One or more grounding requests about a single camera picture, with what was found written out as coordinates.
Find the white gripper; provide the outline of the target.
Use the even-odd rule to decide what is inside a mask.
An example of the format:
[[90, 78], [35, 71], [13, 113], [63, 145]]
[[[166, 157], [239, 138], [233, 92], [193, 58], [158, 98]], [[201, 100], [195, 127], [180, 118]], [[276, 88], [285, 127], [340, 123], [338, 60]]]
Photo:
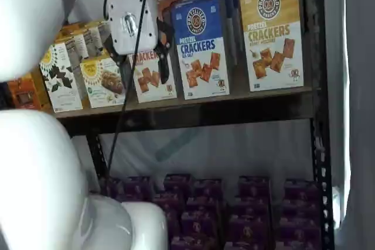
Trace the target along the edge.
[[173, 41], [173, 27], [158, 17], [156, 0], [108, 0], [111, 35], [103, 43], [117, 65], [126, 62], [135, 45], [139, 52], [158, 55], [158, 69], [162, 84], [169, 76], [168, 55]]

